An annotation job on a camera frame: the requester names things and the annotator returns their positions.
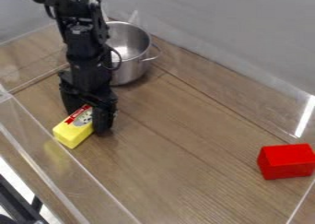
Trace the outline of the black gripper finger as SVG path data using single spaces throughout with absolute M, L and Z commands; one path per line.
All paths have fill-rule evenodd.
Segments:
M 91 108 L 91 128 L 97 136 L 101 136 L 113 125 L 113 121 L 117 115 L 117 105 L 110 104 L 103 108 Z
M 61 100 L 62 100 L 63 107 L 67 114 L 71 114 L 73 112 L 75 112 L 81 108 L 81 106 L 85 104 L 77 93 L 73 93 L 61 89 L 59 96 L 61 96 Z

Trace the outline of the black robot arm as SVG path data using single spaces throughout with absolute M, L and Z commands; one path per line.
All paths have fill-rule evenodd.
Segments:
M 110 89 L 113 48 L 106 45 L 107 26 L 101 0 L 31 0 L 43 5 L 66 45 L 69 69 L 57 72 L 58 90 L 66 112 L 91 107 L 91 129 L 102 135 L 113 125 L 117 96 Z

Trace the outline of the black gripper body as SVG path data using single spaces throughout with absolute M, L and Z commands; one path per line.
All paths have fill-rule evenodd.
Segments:
M 85 104 L 103 108 L 117 104 L 118 98 L 110 89 L 114 67 L 111 57 L 70 62 L 70 69 L 61 70 L 58 76 L 58 90 L 77 93 Z

